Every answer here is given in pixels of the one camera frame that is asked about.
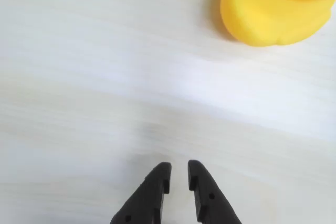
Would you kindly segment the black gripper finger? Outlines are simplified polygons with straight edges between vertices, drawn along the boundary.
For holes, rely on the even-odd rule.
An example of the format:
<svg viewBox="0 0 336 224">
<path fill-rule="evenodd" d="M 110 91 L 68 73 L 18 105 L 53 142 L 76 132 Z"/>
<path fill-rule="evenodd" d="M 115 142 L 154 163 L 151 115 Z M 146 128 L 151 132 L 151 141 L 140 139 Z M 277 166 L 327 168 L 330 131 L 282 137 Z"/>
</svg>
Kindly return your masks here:
<svg viewBox="0 0 336 224">
<path fill-rule="evenodd" d="M 198 222 L 241 223 L 215 179 L 200 161 L 188 161 L 188 187 L 194 192 Z"/>
<path fill-rule="evenodd" d="M 170 192 L 172 165 L 161 162 L 113 216 L 111 223 L 161 223 L 164 195 Z"/>
</svg>

